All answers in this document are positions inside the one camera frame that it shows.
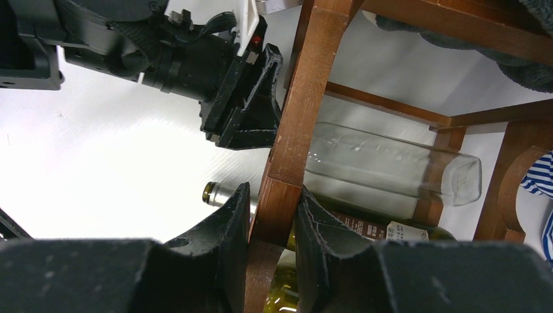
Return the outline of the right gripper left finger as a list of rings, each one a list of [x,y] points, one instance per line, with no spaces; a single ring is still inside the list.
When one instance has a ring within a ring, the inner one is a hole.
[[[11,239],[2,312],[242,312],[250,185],[185,233],[151,239]]]

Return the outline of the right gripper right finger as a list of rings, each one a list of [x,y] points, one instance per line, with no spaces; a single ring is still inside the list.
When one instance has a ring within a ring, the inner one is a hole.
[[[552,270],[507,241],[370,241],[303,189],[301,312],[551,312]]]

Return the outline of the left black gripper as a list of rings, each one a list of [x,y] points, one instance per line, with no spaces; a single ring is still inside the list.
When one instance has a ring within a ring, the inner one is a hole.
[[[215,95],[200,102],[201,131],[217,147],[246,150],[274,144],[281,118],[276,86],[283,56],[274,44],[263,47],[267,22],[260,18],[242,57],[237,56],[236,31],[219,36],[226,42],[222,79]]]

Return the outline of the dark wine bottle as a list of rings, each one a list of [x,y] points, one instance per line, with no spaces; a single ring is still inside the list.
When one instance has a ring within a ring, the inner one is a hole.
[[[210,181],[206,184],[202,201],[212,207],[222,207],[234,190],[219,182]],[[425,226],[385,215],[370,209],[360,207],[353,203],[340,201],[339,199],[313,192],[316,201],[332,215],[337,217],[343,224],[371,240],[402,240],[402,241],[425,241],[425,240],[452,240],[455,237],[440,227]],[[295,251],[295,230],[294,226],[289,235],[286,248]]]
[[[299,288],[297,285],[295,252],[284,250],[276,265],[263,313],[297,312],[298,308]]]

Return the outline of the small clear square bottle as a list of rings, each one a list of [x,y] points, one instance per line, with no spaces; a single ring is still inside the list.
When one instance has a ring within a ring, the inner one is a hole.
[[[481,160],[332,123],[316,123],[305,170],[376,190],[455,207],[482,193]]]

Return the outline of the dark wine bottle front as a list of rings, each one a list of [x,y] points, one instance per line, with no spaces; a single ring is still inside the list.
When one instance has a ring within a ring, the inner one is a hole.
[[[297,312],[298,308],[299,288],[297,285],[295,252],[284,250],[276,265],[263,313]]]

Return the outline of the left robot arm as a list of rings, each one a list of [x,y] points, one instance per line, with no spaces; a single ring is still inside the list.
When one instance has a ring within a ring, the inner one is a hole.
[[[1,87],[59,90],[67,62],[197,100],[217,147],[270,148],[283,62],[253,1],[205,24],[167,1],[2,1]]]

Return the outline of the wooden wine rack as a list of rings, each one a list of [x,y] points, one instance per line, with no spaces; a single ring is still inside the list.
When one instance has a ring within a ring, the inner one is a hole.
[[[461,148],[469,127],[505,123],[507,128],[474,237],[514,243],[525,239],[516,216],[516,190],[527,169],[552,148],[552,101],[448,117],[329,82],[342,36],[364,2],[303,4],[290,59],[290,85],[250,231],[246,312],[261,312],[264,308],[278,258],[292,227],[308,148],[324,95],[427,124],[437,133],[435,147],[452,151]]]

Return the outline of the blue striped cloth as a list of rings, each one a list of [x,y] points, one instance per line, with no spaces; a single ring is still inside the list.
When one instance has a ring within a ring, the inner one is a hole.
[[[529,167],[520,186],[530,194],[547,196],[552,200],[552,151],[538,158]],[[546,262],[552,267],[552,213],[542,231],[541,245]]]

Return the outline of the black floral blanket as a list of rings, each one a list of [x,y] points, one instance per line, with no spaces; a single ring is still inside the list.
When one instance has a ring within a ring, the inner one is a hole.
[[[365,1],[361,10],[385,31],[475,50],[515,83],[552,92],[551,1]]]

